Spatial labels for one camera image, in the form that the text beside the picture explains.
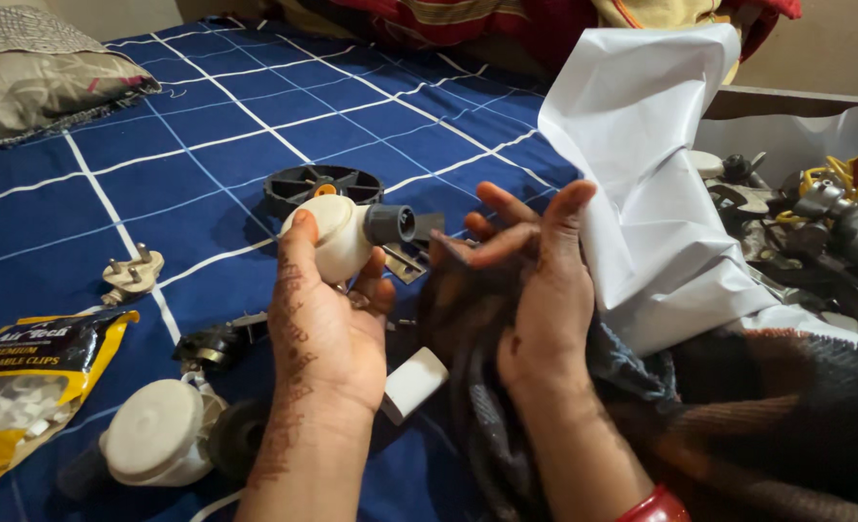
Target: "left hand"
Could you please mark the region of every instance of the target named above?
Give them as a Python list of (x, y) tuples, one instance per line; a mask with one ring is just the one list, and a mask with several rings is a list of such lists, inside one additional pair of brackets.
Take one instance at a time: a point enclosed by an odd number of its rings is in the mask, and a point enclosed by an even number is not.
[[(302, 399), (306, 407), (342, 409), (340, 417), (360, 407), (373, 421), (387, 379), (384, 329), (395, 296), (393, 283), (380, 278), (384, 253), (374, 248), (346, 296), (319, 277), (318, 239), (316, 219), (306, 210), (280, 239), (268, 309), (275, 403)], [(364, 306), (353, 306), (350, 297)]]

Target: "electrical plug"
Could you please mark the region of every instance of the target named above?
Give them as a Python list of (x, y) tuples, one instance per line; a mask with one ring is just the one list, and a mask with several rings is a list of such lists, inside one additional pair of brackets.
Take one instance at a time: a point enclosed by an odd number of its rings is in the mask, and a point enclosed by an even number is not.
[(117, 305), (155, 288), (164, 257), (159, 252), (149, 251), (144, 243), (135, 243), (135, 249), (138, 250), (138, 259), (110, 259), (110, 266), (104, 268), (103, 280), (113, 285), (110, 292), (100, 296), (104, 305)]

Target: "black rubber wheel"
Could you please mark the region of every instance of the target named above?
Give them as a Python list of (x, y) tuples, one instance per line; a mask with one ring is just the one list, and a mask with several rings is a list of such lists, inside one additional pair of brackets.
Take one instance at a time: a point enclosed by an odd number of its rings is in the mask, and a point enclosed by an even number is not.
[(270, 403), (250, 398), (219, 414), (210, 431), (207, 452), (220, 473), (237, 482), (248, 480), (270, 411)]
[(383, 202), (383, 183), (372, 174), (336, 165), (304, 165), (264, 179), (268, 212), (283, 221), (324, 185), (331, 185), (334, 193), (348, 196), (360, 205)]

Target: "checkered bedsheet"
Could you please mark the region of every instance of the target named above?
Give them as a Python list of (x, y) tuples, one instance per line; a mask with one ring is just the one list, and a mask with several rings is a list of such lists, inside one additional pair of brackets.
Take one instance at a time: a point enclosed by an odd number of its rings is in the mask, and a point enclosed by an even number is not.
[[(164, 255), (142, 316), (71, 424), (0, 480), (0, 521), (229, 519), (238, 486), (210, 474), (188, 488), (118, 488), (95, 504), (53, 493), (54, 477), (109, 425), (137, 388), (180, 375), (180, 334), (265, 308), (280, 222), (262, 180), (299, 164), (353, 166), (387, 186), (388, 203), (444, 212), (446, 232), (481, 208), (492, 180), (543, 207), (577, 172), (536, 129), (545, 89), (528, 78), (436, 53), (391, 56), (258, 20), (215, 19), (108, 43), (164, 92), (132, 109), (0, 152), (0, 327), (99, 304), (110, 257), (142, 242)], [(413, 315), (420, 282), (397, 317)], [(391, 343), (391, 359), (415, 347)], [(272, 388), (256, 347), (214, 377), (229, 401)], [(446, 435), (446, 394), (396, 428), (378, 415), (360, 520), (484, 516)]]

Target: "red bangle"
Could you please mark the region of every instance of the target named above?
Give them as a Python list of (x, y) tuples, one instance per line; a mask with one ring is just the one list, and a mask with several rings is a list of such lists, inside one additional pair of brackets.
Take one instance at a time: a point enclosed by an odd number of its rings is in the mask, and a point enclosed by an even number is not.
[(690, 514), (674, 493), (670, 493), (664, 484), (658, 484), (647, 499), (615, 520), (616, 522), (690, 522)]

